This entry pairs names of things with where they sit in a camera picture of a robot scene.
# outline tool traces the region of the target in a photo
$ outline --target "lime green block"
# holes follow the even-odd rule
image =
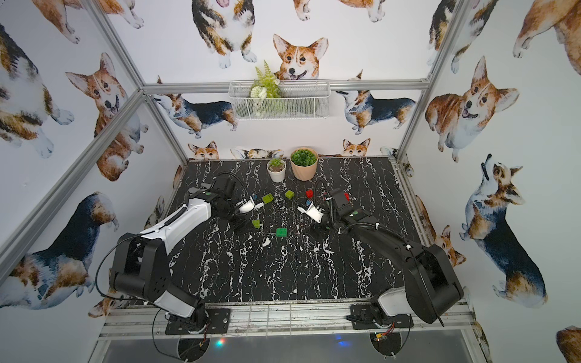
[[[273,200],[274,200],[274,197],[270,193],[266,194],[265,196],[262,197],[262,201],[264,202],[264,204],[269,204]]]

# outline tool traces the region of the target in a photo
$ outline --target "potted plant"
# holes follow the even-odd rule
[[[311,180],[317,172],[319,155],[311,148],[298,148],[290,155],[290,166],[298,180]]]
[[[273,182],[280,183],[285,179],[286,163],[275,157],[266,164],[266,170]]]

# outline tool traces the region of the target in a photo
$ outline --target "succulent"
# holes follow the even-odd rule
[[[290,159],[297,166],[310,166],[317,161],[317,156],[309,150],[300,149],[295,151]]]

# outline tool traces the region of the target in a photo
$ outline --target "green leafy plant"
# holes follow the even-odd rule
[[[297,166],[311,166],[317,161],[317,156],[309,150],[300,149],[295,151],[290,159]]]
[[[284,168],[285,168],[285,162],[277,157],[268,162],[268,169],[272,172],[283,171]]]

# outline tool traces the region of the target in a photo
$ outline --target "green block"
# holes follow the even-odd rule
[[[277,237],[286,237],[286,228],[277,228]]]
[[[264,204],[269,204],[273,200],[274,200],[274,197],[270,193],[266,194],[265,196],[262,197],[262,201],[264,202]]]

